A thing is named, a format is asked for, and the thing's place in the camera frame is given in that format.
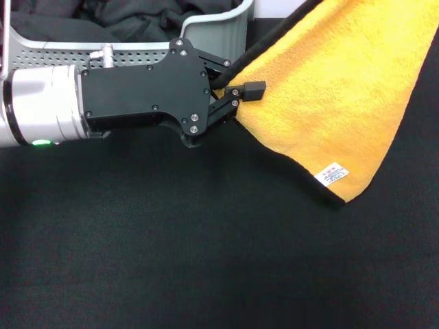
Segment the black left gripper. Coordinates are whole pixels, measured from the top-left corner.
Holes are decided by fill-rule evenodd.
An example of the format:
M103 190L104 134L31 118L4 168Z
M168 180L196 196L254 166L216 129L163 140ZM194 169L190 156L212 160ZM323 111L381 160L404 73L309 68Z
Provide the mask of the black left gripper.
M183 139L208 130L213 81L231 65L226 58L175 38L156 64L93 69L82 76L85 120L93 133L164 125Z

